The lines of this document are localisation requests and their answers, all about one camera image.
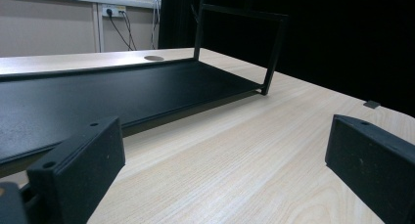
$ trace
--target wood grain surface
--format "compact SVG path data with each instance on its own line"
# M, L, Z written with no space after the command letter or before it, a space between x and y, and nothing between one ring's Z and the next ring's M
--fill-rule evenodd
M191 54L183 49L0 59L0 67L10 74ZM208 50L201 60L258 82L265 74ZM415 119L363 103L277 72L268 96L254 95L124 138L126 166L89 223L382 223L326 166L333 114L367 120L412 144ZM1 181L23 183L22 177Z

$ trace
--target light wood tabletop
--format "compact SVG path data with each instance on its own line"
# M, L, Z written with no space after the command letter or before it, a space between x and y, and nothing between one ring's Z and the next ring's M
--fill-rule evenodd
M122 66L192 49L2 58L1 74ZM262 83L265 69L202 50ZM415 144L415 119L276 72L254 95L124 138L126 165L89 223L382 223L325 163L334 114ZM0 179L24 183L22 173Z

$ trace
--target screw hole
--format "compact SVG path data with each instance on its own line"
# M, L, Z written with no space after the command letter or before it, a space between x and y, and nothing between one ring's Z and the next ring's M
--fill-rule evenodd
M53 165L55 165L55 162L47 162L47 163L43 164L43 168L50 168Z

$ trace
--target wooden table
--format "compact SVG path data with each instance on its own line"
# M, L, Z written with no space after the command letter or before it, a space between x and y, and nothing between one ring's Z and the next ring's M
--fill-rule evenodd
M192 51L3 58L0 71L120 66ZM257 82L265 75L264 68L208 50L201 61ZM126 166L89 223L382 223L324 161L333 114L415 143L413 117L364 102L277 72L268 96L126 137ZM25 177L5 180L23 184Z

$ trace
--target black backdrop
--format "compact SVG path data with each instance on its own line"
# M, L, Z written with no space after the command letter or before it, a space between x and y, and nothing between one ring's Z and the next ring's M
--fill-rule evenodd
M286 14L289 28L277 71L415 116L415 0L207 0ZM160 48L193 47L199 0L162 0ZM204 47L264 65L272 24L242 26L206 17ZM254 47L230 47L237 40Z

